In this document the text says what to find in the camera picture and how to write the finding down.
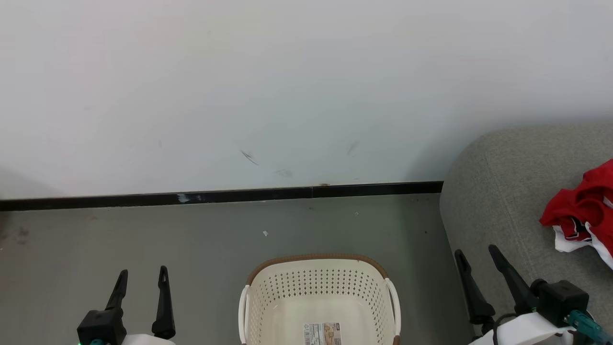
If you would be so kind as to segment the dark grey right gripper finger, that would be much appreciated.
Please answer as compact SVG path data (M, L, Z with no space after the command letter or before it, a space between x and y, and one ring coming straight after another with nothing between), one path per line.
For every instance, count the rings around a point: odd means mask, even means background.
M514 311L522 315L533 312L538 306L538 298L532 293L530 287L518 271L508 262L500 249L491 244L488 246L496 269L503 275L504 280L514 300Z
M464 291L469 323L482 327L493 327L495 310L486 301L473 279L472 268L462 250L455 250L454 258Z

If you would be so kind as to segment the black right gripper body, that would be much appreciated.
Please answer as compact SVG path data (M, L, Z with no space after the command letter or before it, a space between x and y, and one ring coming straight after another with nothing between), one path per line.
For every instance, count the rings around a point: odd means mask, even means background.
M568 280L547 283L537 279L530 291L538 299L536 312L557 328L569 326L572 311L585 312L590 299L587 292Z

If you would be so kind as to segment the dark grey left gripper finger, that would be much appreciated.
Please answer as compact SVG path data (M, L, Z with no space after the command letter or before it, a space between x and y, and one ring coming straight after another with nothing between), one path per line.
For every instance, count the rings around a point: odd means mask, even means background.
M120 309L127 291L128 271L123 269L114 285L105 310Z
M152 333L156 338L172 339L176 332L173 305L171 301L170 282L167 267L160 267L158 277L159 299L156 319L152 323Z

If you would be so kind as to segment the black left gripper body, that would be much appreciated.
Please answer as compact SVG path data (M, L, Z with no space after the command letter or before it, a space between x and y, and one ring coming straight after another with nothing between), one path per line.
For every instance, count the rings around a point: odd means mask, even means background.
M77 328L79 343L92 345L101 341L103 345L121 345L127 336L123 324L123 310L91 310Z

